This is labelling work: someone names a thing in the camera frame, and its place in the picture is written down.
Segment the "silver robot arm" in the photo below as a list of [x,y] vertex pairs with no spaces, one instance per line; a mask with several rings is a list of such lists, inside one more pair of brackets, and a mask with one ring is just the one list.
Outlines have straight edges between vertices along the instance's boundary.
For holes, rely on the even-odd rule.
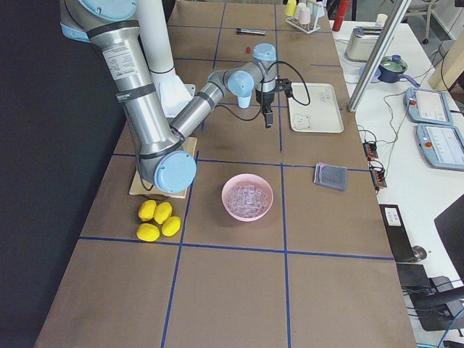
[[97,46],[136,132],[137,170],[160,191],[187,189],[196,175],[184,141],[226,94],[239,106],[256,97],[266,115],[276,92],[276,49],[261,43],[245,65],[211,73],[190,93],[176,75],[161,1],[61,1],[63,34]]

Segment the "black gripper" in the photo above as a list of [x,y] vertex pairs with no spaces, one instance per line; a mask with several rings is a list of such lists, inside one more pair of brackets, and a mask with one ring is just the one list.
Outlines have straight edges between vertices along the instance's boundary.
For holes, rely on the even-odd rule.
[[261,92],[256,88],[255,96],[260,105],[260,111],[263,113],[265,128],[271,128],[273,125],[273,112],[271,108],[271,104],[273,103],[273,92]]

